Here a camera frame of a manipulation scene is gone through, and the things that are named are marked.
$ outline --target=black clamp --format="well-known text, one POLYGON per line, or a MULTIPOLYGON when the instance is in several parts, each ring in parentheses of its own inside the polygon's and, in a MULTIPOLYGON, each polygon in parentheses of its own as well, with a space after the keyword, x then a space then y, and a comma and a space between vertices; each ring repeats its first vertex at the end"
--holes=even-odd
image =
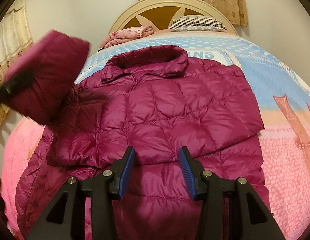
POLYGON ((8 82, 0 86, 0 104, 16 96, 34 82, 34 71, 26 69, 14 75, 8 82))
POLYGON ((195 240, 285 240, 272 214, 245 178, 222 179, 204 170, 187 147, 180 149, 179 162, 188 193, 194 200, 203 200, 195 240), (229 201, 226 230, 224 198, 229 201))
POLYGON ((27 240, 84 240, 85 199, 91 197, 93 239, 117 240, 112 200, 124 196, 135 150, 127 147, 122 159, 94 178, 79 181, 71 177, 44 210, 27 240))

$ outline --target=bed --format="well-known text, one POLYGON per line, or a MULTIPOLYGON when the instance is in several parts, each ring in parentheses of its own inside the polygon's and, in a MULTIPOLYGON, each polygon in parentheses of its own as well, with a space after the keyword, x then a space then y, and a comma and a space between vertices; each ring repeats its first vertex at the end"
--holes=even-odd
MULTIPOLYGON (((76 83, 103 69, 114 55, 157 45, 177 45, 190 57, 239 66, 256 95, 265 125, 259 139, 271 211, 286 239, 298 239, 310 223, 309 86, 283 62, 239 37, 225 16, 200 0, 142 0, 127 9, 110 32, 142 25, 151 25, 156 32, 92 55, 76 83), (173 19, 193 14, 212 16, 228 30, 226 33, 166 31, 173 19)), ((15 208, 16 184, 42 132, 42 126, 23 118, 5 148, 2 196, 7 204, 9 227, 20 239, 15 208)))

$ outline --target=white wall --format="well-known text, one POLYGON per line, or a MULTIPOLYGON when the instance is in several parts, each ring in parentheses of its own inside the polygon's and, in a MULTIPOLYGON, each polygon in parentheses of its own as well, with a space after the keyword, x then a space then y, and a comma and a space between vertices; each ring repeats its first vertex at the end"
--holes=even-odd
POLYGON ((34 41, 38 41, 49 30, 80 36, 76 12, 77 4, 72 0, 25 0, 28 25, 34 41))
POLYGON ((310 17, 298 0, 246 0, 249 28, 238 33, 272 53, 310 86, 310 17))
POLYGON ((29 29, 35 41, 50 29, 91 43, 90 54, 116 19, 137 0, 25 0, 29 29))
POLYGON ((138 0, 73 0, 80 17, 81 37, 91 44, 92 53, 97 52, 101 40, 109 34, 113 23, 138 0))

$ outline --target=pillow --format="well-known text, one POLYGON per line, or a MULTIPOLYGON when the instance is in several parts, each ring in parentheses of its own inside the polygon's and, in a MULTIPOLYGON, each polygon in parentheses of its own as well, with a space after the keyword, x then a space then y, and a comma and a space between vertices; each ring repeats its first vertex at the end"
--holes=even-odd
POLYGON ((50 31, 8 69, 4 79, 7 82, 17 73, 32 69, 33 84, 3 103, 39 124, 48 124, 74 86, 89 46, 82 39, 50 31))
POLYGON ((204 15, 187 15, 179 17, 173 20, 168 28, 175 30, 176 28, 188 26, 214 26, 227 30, 227 28, 219 20, 204 15))
POLYGON ((225 32, 226 30, 221 27, 214 26, 185 26, 176 28, 175 31, 211 31, 211 32, 225 32))

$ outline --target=jacket collar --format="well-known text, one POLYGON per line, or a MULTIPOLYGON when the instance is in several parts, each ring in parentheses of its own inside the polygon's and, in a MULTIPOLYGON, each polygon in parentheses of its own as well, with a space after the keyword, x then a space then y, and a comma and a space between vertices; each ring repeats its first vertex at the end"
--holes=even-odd
POLYGON ((121 76, 147 73, 163 78, 183 76, 188 66, 187 52, 174 45, 148 47, 112 57, 104 67, 102 82, 121 76))

